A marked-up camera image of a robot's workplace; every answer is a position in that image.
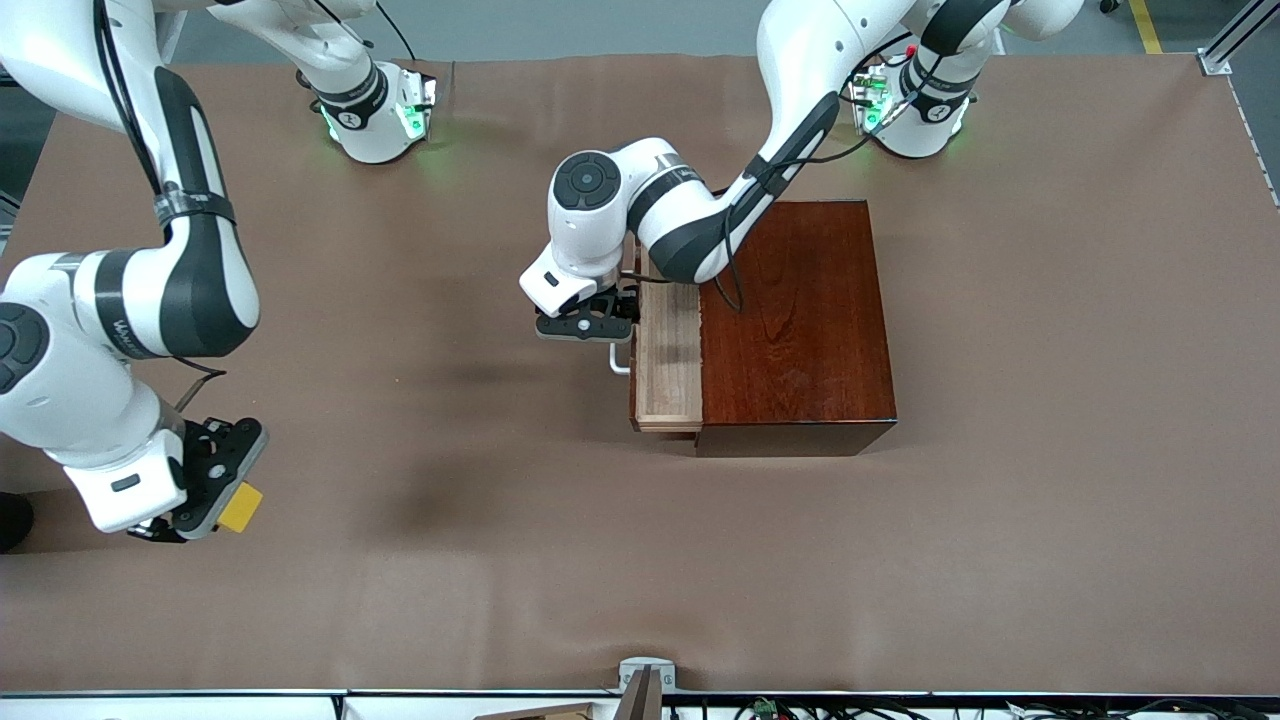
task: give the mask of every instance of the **metal frame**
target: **metal frame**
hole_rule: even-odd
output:
[[[538,700],[618,700],[617,691],[590,689],[221,689],[221,691],[46,691],[46,692],[3,692],[0,700],[73,700],[73,698],[210,698],[210,697],[401,697],[401,698],[538,698]],[[1085,703],[1108,703],[1112,711],[1135,710],[1157,700],[1188,700],[1207,705],[1229,706],[1245,705],[1266,714],[1280,712],[1280,696],[1257,694],[1148,694],[1148,693],[1052,693],[1052,692],[929,692],[929,691],[687,691],[677,688],[663,692],[663,703],[676,707],[700,707],[704,702],[710,707],[741,707],[756,697],[787,697],[800,701],[831,703],[841,698],[895,700],[913,710],[927,708],[1002,708],[1009,705],[1025,706],[1044,703],[1061,707],[1079,707]]]
[[[1280,0],[1249,0],[1249,3],[1226,23],[1208,45],[1196,51],[1201,70],[1206,76],[1229,76],[1231,65],[1228,60],[1244,45],[1249,37],[1265,28],[1276,13]]]

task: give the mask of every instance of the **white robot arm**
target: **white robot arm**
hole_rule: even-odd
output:
[[[1080,0],[1021,4],[1078,9]],[[538,307],[539,336],[628,340],[634,297],[617,290],[627,231],[666,279],[710,281],[831,132],[850,74],[896,24],[905,22],[934,47],[933,61],[913,76],[895,115],[878,119],[877,136],[910,117],[911,106],[927,113],[937,87],[955,91],[936,79],[946,77],[947,60],[982,53],[1009,10],[1010,0],[773,0],[756,33],[773,123],[724,193],[713,196],[660,138],[577,152],[556,169],[547,199],[550,242],[520,278]],[[955,92],[966,99],[968,86]]]
[[[219,0],[209,12],[262,38],[298,67],[320,99],[329,135],[347,155],[387,163],[426,138],[436,81],[375,63],[339,22],[375,8],[375,0]]]
[[[1016,0],[1010,3],[1002,26],[1019,37],[1044,40],[1061,32],[1075,18],[1080,4],[1082,0]],[[869,74],[882,82],[854,88],[855,99],[867,100],[865,106],[854,109],[859,129],[874,132],[882,147],[902,158],[934,155],[960,132],[973,86],[995,49],[992,36],[977,35],[987,32],[986,27],[977,28],[960,46],[938,41],[929,28],[960,5],[952,0],[936,14],[929,14],[931,8],[918,3],[902,18],[902,24],[920,37],[916,54],[895,64],[872,68]],[[914,111],[902,113],[897,122],[876,132],[879,120],[893,113],[908,96],[913,97],[909,104]]]
[[[137,141],[165,241],[14,269],[0,293],[0,432],[63,465],[101,530],[146,534],[172,511],[170,539],[195,539],[266,434],[252,419],[184,421],[127,361],[227,355],[257,325],[259,299],[205,114],[163,67],[154,23],[150,0],[0,3],[8,72]]]

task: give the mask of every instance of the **brown table surface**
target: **brown table surface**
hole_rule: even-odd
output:
[[[439,69],[435,142],[387,167],[292,68],[182,70],[264,306],[189,413],[269,425],[266,498],[155,547],[37,497],[0,687],[588,687],[652,653],[714,689],[1276,691],[1280,217],[1224,78],[995,58],[945,155],[801,173],[870,201],[901,421],[762,461],[632,433],[604,348],[535,340],[516,284],[573,150],[657,133],[727,183],[754,60]],[[59,118],[9,254],[156,238],[124,140]]]

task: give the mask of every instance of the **black band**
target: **black band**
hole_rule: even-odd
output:
[[[136,360],[159,357],[147,350],[124,311],[124,268],[137,250],[113,250],[102,256],[93,277],[93,304],[106,337],[123,355]]]
[[[1004,0],[946,0],[920,33],[920,45],[938,55],[955,55],[987,13]]]
[[[369,118],[372,118],[374,113],[380,110],[383,104],[387,102],[388,92],[387,76],[384,76],[376,65],[371,72],[372,74],[370,74],[369,78],[360,85],[360,87],[352,90],[349,94],[339,94],[360,97],[361,90],[364,88],[365,92],[367,92],[367,87],[370,87],[369,83],[372,82],[372,92],[369,92],[365,99],[358,102],[342,105],[330,100],[333,95],[316,92],[316,95],[320,96],[325,113],[328,113],[330,119],[347,129],[365,129],[369,127]]]
[[[174,183],[165,183],[165,192],[156,196],[154,210],[160,227],[187,215],[218,215],[236,224],[236,209],[230,200],[216,192],[187,192]]]
[[[978,76],[973,76],[972,78],[964,82],[950,82],[945,79],[938,79],[937,77],[929,74],[929,69],[925,68],[924,61],[920,60],[920,54],[916,53],[915,56],[911,59],[911,67],[908,70],[904,70],[901,74],[899,74],[899,77],[902,78],[901,87],[904,96],[910,95],[918,87],[920,87],[919,85],[916,85],[915,78],[911,77],[910,70],[915,70],[915,74],[919,76],[922,79],[924,79],[924,87],[931,87],[933,90],[937,90],[938,92],[946,92],[950,95],[960,95],[960,94],[968,95],[968,92],[973,90],[974,83],[978,82]]]
[[[914,79],[911,79],[910,70],[914,69],[916,73],[924,78],[925,88],[915,94],[915,99],[911,100],[911,106],[920,113],[920,119],[928,124],[945,123],[959,110],[965,100],[969,99],[969,90],[973,88],[974,83],[978,82],[978,76],[973,76],[965,82],[947,82],[941,81],[934,77],[925,77],[927,70],[924,63],[920,61],[920,54],[916,53],[911,67],[904,70],[900,78],[900,88],[904,96],[910,96],[919,87]],[[925,94],[925,90],[932,88],[938,92],[951,94],[951,97],[938,99]]]
[[[746,164],[746,169],[742,170],[742,174],[749,178],[758,179],[760,186],[764,187],[764,192],[777,197],[782,195],[782,191],[786,190],[788,184],[791,184],[791,181],[782,174],[788,168],[790,165],[774,168],[767,163],[764,158],[756,155],[755,158],[751,158],[750,163]]]
[[[381,70],[378,69],[378,65],[370,64],[369,74],[365,76],[365,79],[360,81],[360,85],[357,85],[351,90],[344,90],[342,92],[320,92],[319,90],[312,88],[312,91],[316,94],[316,97],[319,97],[320,100],[325,101],[329,105],[349,105],[351,102],[360,100],[365,95],[369,95],[369,91],[371,91],[374,86],[378,85],[378,78],[380,77],[385,82],[387,78],[383,77],[383,73]]]
[[[200,113],[204,119],[204,110],[191,87],[165,68],[156,68],[156,88],[160,102],[164,106],[165,122],[169,126],[169,137],[177,150],[178,183],[173,187],[165,186],[168,191],[178,191],[180,195],[216,197],[219,193],[210,187],[210,176],[218,177],[218,151],[209,147],[209,155],[214,167],[205,167],[205,151],[201,147],[200,135],[193,124],[192,110]],[[227,272],[223,264],[223,229],[219,227],[219,217],[233,219],[229,204],[223,208],[218,200],[211,200],[204,211],[191,213],[188,217],[187,246],[178,256],[173,270],[164,278],[164,293],[160,299],[160,342],[164,343],[169,355],[179,357],[220,357],[239,346],[253,328],[244,327],[236,315],[227,287]],[[166,225],[165,240],[169,240],[169,227]],[[239,247],[239,240],[230,233]],[[113,336],[111,342],[120,347],[133,342],[137,350],[120,351],[131,357],[154,357],[154,355],[137,355],[146,352],[132,337],[132,328],[128,328],[128,319],[124,316],[123,299],[114,299],[120,293],[124,277],[124,264],[129,255],[115,252],[102,260],[97,272],[97,307],[102,316],[106,333]],[[124,322],[124,328],[129,334],[118,341],[119,322]]]
[[[690,168],[689,165],[676,165],[663,174],[658,176],[652,183],[645,186],[640,191],[640,195],[631,201],[631,209],[627,210],[627,229],[636,232],[640,227],[640,220],[653,209],[654,204],[667,195],[672,190],[685,184],[686,182],[703,182],[701,176],[698,170]]]

